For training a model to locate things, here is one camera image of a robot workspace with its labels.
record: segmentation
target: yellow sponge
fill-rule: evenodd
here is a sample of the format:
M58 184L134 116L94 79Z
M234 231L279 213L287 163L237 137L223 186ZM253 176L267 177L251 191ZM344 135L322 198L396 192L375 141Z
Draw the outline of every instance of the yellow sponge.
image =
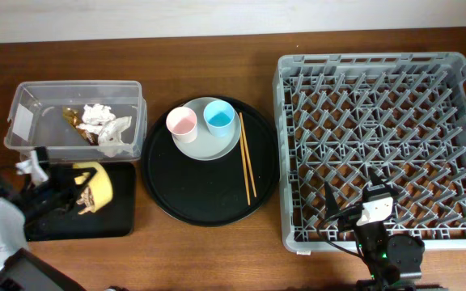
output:
M96 174L80 195L80 199L77 200L78 205L86 205L86 208L78 212L78 214L84 214L89 211L94 213L112 200L111 180L102 165L97 162L78 162L73 164L73 168L75 169L91 167L96 169ZM76 177L74 181L79 185L83 183L88 176L88 173L80 175Z

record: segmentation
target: white wall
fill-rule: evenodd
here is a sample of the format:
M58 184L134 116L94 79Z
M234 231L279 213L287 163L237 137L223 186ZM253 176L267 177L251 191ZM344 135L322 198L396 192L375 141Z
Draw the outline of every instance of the white wall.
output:
M0 0L0 42L466 26L466 0Z

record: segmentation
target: wooden table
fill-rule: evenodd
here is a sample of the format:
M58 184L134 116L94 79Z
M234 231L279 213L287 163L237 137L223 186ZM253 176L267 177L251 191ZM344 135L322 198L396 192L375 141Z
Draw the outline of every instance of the wooden table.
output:
M284 54L425 51L466 56L466 28L0 44L0 166L18 160L2 140L20 82L137 80L149 125L170 106L203 95L240 99L272 120L272 78ZM165 214L146 194L139 174L131 235L34 242L33 253L90 290L321 289L369 276L350 255L287 251L278 195L245 220L201 228ZM427 252L422 271L423 284L466 290L466 251Z

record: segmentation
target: gray plate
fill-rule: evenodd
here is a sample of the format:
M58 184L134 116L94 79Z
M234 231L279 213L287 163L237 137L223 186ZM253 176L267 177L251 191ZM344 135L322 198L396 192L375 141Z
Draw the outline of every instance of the gray plate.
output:
M225 137L215 137L211 135L204 121L204 108L208 103L218 100L212 97L201 97L194 99L184 106L191 108L197 115L197 138L195 141L183 143L175 139L177 148L190 158L200 161L211 161L216 158L221 158L229 153L236 146L240 139L240 118L235 111L235 120L233 120L233 128Z

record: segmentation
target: pink cup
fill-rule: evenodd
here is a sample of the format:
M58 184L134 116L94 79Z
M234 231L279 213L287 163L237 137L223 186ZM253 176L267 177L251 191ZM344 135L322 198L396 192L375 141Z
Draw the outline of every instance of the pink cup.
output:
M190 108L174 108L168 113L167 128L180 142L192 142L197 138L197 115Z

